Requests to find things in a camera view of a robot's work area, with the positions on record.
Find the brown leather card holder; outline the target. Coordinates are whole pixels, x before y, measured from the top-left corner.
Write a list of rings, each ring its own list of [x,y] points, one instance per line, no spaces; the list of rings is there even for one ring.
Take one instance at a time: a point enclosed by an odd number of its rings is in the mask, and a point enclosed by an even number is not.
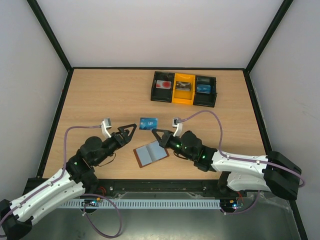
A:
[[[138,147],[133,150],[133,153],[140,168],[170,156],[167,149],[161,147],[158,141]]]

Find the blue VIP card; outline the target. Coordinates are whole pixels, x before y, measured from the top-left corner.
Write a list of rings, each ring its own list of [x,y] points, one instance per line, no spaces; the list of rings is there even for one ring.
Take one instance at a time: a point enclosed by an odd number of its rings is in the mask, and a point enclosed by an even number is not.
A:
[[[155,117],[141,117],[139,120],[139,129],[151,131],[158,126],[158,118]]]

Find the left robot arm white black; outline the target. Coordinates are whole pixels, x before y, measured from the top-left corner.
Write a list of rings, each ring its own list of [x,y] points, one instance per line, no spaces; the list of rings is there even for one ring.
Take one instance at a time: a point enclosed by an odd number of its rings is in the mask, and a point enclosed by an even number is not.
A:
[[[63,159],[62,168],[51,178],[17,199],[0,202],[2,238],[20,240],[44,216],[74,198],[101,197],[96,194],[99,180],[94,168],[128,144],[137,125],[120,126],[113,133],[108,132],[111,126],[107,120],[98,127],[105,140],[98,136],[89,137],[74,156]]]

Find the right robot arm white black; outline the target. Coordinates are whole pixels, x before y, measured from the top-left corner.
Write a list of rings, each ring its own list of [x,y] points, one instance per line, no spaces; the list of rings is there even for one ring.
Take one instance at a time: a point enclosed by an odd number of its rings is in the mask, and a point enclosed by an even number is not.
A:
[[[302,170],[280,152],[260,156],[230,154],[203,145],[190,130],[182,136],[164,129],[151,132],[162,148],[192,161],[199,170],[220,172],[218,191],[224,196],[240,191],[265,191],[289,201],[298,197]]]

